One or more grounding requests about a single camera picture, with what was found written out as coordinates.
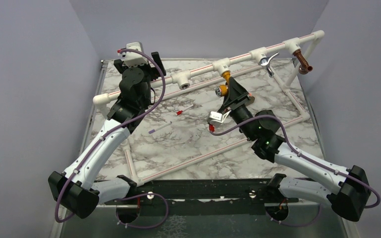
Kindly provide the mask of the yellow water faucet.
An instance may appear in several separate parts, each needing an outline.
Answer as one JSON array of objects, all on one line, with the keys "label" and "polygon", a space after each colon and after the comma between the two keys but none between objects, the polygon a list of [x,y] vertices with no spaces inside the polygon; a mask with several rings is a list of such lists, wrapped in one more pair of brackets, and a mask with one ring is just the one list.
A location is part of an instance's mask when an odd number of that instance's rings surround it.
[{"label": "yellow water faucet", "polygon": [[221,76],[225,79],[225,84],[219,85],[215,93],[218,97],[225,97],[228,94],[228,83],[231,77],[230,71],[225,71]]}]

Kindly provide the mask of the white PVC pipe frame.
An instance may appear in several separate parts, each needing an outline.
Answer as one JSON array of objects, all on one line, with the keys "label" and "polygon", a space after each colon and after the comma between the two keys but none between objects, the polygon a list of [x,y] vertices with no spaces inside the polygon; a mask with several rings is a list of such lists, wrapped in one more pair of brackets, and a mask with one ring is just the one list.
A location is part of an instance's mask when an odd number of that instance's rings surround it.
[{"label": "white PVC pipe frame", "polygon": [[[197,89],[201,89],[201,88],[213,85],[215,83],[219,83],[222,80],[225,80],[221,75],[225,71],[230,71],[229,67],[234,65],[234,64],[238,64],[238,63],[250,61],[250,60],[254,60],[256,63],[259,63],[261,58],[270,57],[270,56],[274,55],[275,53],[280,52],[281,50],[288,50],[288,52],[290,54],[292,54],[297,49],[301,50],[301,47],[300,47],[301,44],[311,42],[311,44],[306,49],[304,54],[302,53],[303,56],[305,57],[305,59],[307,60],[308,57],[311,55],[311,53],[316,48],[316,46],[320,43],[320,41],[322,40],[324,35],[325,35],[325,32],[323,30],[315,31],[309,35],[285,40],[282,43],[275,44],[273,46],[257,48],[257,49],[251,50],[248,53],[245,53],[245,54],[242,54],[239,56],[235,56],[232,58],[219,59],[219,60],[216,60],[215,62],[213,62],[209,65],[206,65],[204,67],[200,67],[200,68],[192,69],[192,70],[182,70],[182,71],[173,73],[173,74],[171,74],[171,76],[168,76],[165,78],[165,83],[166,83],[166,85],[177,84],[180,90],[174,91],[172,93],[164,94],[162,101],[167,100],[167,99],[171,99],[171,98],[175,98],[175,97],[178,97],[178,96],[183,95],[185,93],[190,93],[190,92],[195,91]],[[271,67],[272,71],[274,72],[274,77],[272,77],[272,78],[279,84],[279,87],[281,88],[282,92],[291,100],[291,102],[293,103],[293,105],[295,106],[295,108],[299,112],[299,117],[294,118],[288,122],[282,123],[284,126],[292,126],[294,124],[304,122],[304,121],[310,119],[310,114],[307,112],[307,110],[304,109],[304,107],[301,105],[301,103],[296,99],[295,94],[293,94],[291,89],[290,89],[291,83],[295,80],[297,73],[299,73],[298,72],[299,66],[300,66],[300,63],[298,61],[298,63],[295,66],[295,69],[292,71],[292,73],[289,75],[288,80],[286,80],[286,81],[283,81],[280,78],[280,76],[275,73],[274,68]],[[251,73],[251,72],[254,72],[256,70],[264,70],[264,69],[260,65],[252,66],[252,67],[244,68],[244,69],[234,71],[234,72],[230,71],[230,75],[232,77],[236,78],[238,76],[241,76],[241,75],[244,75],[247,73]],[[189,81],[191,80],[192,77],[200,76],[200,75],[203,75],[203,74],[206,74],[209,72],[217,72],[219,74],[219,77],[214,78],[214,79],[210,79],[210,80],[198,83],[198,84],[195,84],[193,86],[190,86]],[[112,92],[112,93],[104,93],[104,94],[96,95],[93,97],[93,104],[96,107],[101,108],[103,105],[106,105],[112,101],[117,100],[120,93],[121,93],[121,91],[116,91],[116,92]],[[130,153],[129,154],[125,153],[125,155],[127,158],[127,164],[129,166],[129,170],[131,172],[132,180],[137,182],[138,185],[143,185],[144,183],[147,183],[147,182],[153,181],[155,179],[161,178],[162,176],[166,176],[167,174],[171,174],[171,173],[176,172],[180,169],[185,169],[185,168],[187,168],[193,164],[202,162],[202,161],[204,161],[208,158],[212,158],[216,155],[223,154],[225,152],[228,152],[232,149],[235,149],[239,146],[242,146],[242,145],[245,145],[248,143],[249,143],[249,141],[244,142],[243,140],[236,142],[232,145],[225,146],[225,147],[220,148],[214,152],[210,152],[208,154],[202,155],[198,158],[189,159],[189,160],[184,161],[178,165],[170,167],[167,170],[157,172],[154,175],[150,175],[149,177],[145,177],[145,178],[140,178],[137,175],[136,170],[135,170],[135,165],[132,161],[132,158],[129,159],[129,157],[128,157],[130,155]]]}]

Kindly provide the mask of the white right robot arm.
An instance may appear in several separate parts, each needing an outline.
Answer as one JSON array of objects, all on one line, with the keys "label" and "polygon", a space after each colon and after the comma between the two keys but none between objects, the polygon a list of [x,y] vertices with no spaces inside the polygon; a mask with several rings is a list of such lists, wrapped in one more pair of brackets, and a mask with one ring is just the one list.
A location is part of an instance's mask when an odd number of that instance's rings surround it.
[{"label": "white right robot arm", "polygon": [[282,122],[271,110],[253,115],[246,107],[250,101],[248,91],[233,77],[216,89],[223,103],[218,110],[228,114],[248,141],[254,153],[263,160],[284,165],[308,177],[308,180],[276,175],[266,188],[267,198],[278,202],[282,198],[301,198],[331,207],[340,217],[357,222],[372,190],[363,168],[351,168],[332,164],[316,158],[289,142],[286,131],[283,136],[276,132],[283,129]]}]

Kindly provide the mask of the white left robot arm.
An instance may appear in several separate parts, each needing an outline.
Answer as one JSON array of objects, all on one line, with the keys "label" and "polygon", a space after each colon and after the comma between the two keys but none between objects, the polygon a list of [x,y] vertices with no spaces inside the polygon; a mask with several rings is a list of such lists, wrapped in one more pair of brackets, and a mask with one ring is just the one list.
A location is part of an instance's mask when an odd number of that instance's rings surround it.
[{"label": "white left robot arm", "polygon": [[54,218],[63,223],[76,215],[88,217],[97,205],[114,199],[131,203],[136,190],[128,178],[95,182],[95,178],[116,148],[155,110],[165,95],[166,71],[159,52],[145,54],[135,48],[118,51],[122,75],[120,95],[109,110],[100,132],[82,154],[62,173],[48,178],[56,201]]}]

